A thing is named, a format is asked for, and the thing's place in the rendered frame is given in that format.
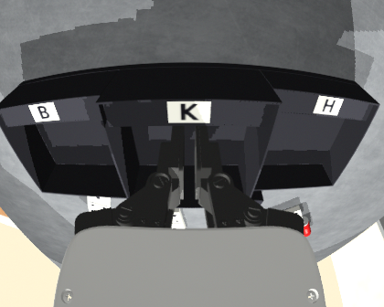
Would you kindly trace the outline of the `black and white eraser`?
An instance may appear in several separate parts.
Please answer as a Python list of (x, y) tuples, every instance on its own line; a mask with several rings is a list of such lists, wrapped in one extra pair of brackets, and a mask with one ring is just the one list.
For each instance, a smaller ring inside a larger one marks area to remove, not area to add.
[(257, 203), (259, 203), (261, 205), (261, 203), (264, 201), (263, 200), (263, 196), (262, 196), (262, 192), (261, 191), (253, 191), (253, 194), (251, 196), (251, 199), (253, 199), (254, 201), (256, 201)]

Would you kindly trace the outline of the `black rack of bins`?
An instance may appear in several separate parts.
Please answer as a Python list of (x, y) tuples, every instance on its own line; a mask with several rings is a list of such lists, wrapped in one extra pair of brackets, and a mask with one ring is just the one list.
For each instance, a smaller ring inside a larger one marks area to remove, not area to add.
[(185, 126), (176, 208), (203, 208), (195, 197), (196, 126), (208, 127), (222, 171), (251, 198), (333, 186), (379, 105), (355, 81), (323, 74), (149, 63), (23, 81), (0, 102), (0, 128), (42, 193), (128, 198), (156, 172), (172, 126)]

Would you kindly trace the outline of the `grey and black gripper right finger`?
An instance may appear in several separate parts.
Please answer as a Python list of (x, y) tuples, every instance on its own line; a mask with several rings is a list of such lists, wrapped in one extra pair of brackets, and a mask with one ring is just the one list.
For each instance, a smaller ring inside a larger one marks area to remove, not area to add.
[(231, 176), (222, 171), (219, 143), (208, 141), (207, 126), (195, 128), (195, 197), (205, 208), (207, 228), (275, 226), (304, 234), (299, 214), (265, 209), (234, 186)]

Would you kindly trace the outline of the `white domino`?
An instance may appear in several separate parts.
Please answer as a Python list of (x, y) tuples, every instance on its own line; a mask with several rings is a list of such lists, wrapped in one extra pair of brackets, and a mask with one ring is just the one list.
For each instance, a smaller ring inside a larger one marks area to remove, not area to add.
[(300, 209), (299, 206), (295, 206), (295, 207), (286, 209), (286, 210), (284, 210), (284, 211), (294, 212), (294, 213), (299, 214), (300, 216), (302, 216), (302, 214), (301, 214), (301, 209)]
[(89, 211), (110, 207), (111, 199), (109, 197), (88, 196)]
[(187, 228), (182, 217), (180, 208), (175, 208), (174, 221), (172, 228)]

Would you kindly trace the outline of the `red aa battery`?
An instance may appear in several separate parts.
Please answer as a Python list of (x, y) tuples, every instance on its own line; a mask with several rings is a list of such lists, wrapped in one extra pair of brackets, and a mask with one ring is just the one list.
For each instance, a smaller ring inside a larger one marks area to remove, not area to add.
[(310, 224), (307, 217), (302, 217), (304, 220), (304, 235), (307, 237), (311, 234)]

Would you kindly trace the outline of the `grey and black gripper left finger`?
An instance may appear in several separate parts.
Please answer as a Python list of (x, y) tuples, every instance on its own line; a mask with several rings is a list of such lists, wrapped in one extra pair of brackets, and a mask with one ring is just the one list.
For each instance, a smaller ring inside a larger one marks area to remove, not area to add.
[(172, 126), (171, 144), (161, 143), (157, 171), (149, 175), (145, 187), (116, 208), (79, 214), (75, 235), (98, 226), (172, 228), (175, 208), (184, 199), (184, 170), (184, 126)]

